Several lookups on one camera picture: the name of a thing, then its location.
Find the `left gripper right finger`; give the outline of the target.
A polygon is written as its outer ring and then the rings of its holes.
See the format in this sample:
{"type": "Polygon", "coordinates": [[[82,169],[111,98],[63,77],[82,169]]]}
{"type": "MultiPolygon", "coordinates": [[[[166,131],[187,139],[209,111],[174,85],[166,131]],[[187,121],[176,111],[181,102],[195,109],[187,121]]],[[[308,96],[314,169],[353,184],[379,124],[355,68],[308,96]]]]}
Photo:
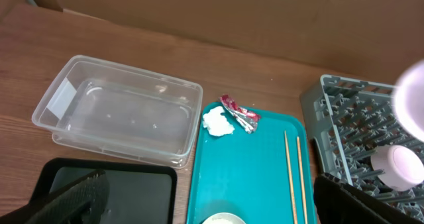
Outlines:
{"type": "Polygon", "coordinates": [[[313,189],[321,224],[421,224],[328,173],[316,177],[313,189]]]}

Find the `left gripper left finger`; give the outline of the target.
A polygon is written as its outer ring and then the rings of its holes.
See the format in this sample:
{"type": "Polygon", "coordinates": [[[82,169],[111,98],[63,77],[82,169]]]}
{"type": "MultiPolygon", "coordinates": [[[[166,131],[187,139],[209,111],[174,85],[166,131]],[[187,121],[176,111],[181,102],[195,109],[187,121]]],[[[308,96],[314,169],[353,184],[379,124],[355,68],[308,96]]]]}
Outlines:
{"type": "Polygon", "coordinates": [[[95,170],[1,217],[15,224],[98,224],[106,209],[110,185],[104,170],[95,170]]]}

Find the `wooden chopstick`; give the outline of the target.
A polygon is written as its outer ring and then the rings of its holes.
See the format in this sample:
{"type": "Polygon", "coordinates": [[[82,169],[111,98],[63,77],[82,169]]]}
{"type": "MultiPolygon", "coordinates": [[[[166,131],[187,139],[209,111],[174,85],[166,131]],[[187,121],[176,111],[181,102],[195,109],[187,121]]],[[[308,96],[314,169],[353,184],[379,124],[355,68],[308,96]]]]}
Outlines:
{"type": "Polygon", "coordinates": [[[293,223],[298,224],[297,220],[297,211],[296,211],[296,203],[295,203],[295,194],[293,189],[293,177],[292,177],[292,169],[291,169],[291,159],[290,159],[290,151],[288,146],[288,136],[287,132],[284,131],[284,143],[285,143],[285,149],[286,149],[286,160],[287,160],[287,167],[288,167],[288,178],[289,178],[289,187],[290,187],[290,198],[291,198],[291,210],[292,210],[292,216],[293,216],[293,223]]]}
{"type": "Polygon", "coordinates": [[[298,159],[298,166],[299,166],[299,177],[300,177],[300,184],[301,184],[301,200],[302,200],[302,206],[303,206],[303,218],[304,218],[304,223],[308,224],[307,204],[306,204],[306,196],[305,196],[305,182],[304,182],[303,164],[302,164],[301,147],[300,147],[300,137],[296,137],[296,144],[297,144],[297,156],[298,156],[297,159],[298,159]]]}

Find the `pink bowl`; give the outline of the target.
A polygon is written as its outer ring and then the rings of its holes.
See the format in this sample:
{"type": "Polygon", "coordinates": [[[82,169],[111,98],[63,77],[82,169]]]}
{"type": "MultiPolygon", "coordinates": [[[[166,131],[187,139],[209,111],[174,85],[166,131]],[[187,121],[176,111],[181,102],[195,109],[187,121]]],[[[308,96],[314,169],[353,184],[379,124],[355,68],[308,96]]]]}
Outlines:
{"type": "Polygon", "coordinates": [[[370,157],[378,179],[389,188],[404,192],[423,182],[423,163],[412,150],[400,145],[378,146],[370,157]]]}

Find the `grey bowl with food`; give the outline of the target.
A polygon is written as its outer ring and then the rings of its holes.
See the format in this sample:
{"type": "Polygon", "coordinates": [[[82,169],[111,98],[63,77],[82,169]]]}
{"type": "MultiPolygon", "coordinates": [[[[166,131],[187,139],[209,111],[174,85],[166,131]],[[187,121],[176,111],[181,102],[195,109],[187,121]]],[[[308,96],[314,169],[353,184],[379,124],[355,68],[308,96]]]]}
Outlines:
{"type": "Polygon", "coordinates": [[[208,217],[202,224],[246,224],[239,216],[222,212],[208,217]]]}

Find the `red foil wrapper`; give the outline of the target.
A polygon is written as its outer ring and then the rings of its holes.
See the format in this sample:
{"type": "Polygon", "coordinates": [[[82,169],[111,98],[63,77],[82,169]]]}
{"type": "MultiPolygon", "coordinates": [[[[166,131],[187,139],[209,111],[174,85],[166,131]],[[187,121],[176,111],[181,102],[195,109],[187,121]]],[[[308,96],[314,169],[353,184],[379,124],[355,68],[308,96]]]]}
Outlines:
{"type": "Polygon", "coordinates": [[[222,95],[219,101],[247,133],[253,133],[258,128],[258,122],[261,119],[259,114],[239,106],[229,95],[222,95]]]}

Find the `white round plate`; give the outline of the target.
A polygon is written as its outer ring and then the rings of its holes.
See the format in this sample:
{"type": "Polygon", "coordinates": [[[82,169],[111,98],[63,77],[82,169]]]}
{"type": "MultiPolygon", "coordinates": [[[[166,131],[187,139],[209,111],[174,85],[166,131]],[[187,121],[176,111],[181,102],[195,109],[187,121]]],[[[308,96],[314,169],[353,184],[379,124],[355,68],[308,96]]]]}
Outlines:
{"type": "Polygon", "coordinates": [[[402,128],[423,141],[423,60],[408,68],[392,93],[393,111],[402,128]]]}

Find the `white napkin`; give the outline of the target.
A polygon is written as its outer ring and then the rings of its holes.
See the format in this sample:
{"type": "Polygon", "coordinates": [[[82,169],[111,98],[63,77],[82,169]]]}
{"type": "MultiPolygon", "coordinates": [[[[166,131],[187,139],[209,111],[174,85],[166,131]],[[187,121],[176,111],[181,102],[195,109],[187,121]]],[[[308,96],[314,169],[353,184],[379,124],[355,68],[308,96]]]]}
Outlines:
{"type": "Polygon", "coordinates": [[[223,115],[224,113],[224,108],[217,106],[202,116],[202,125],[211,136],[222,137],[232,134],[235,130],[234,126],[223,115]]]}

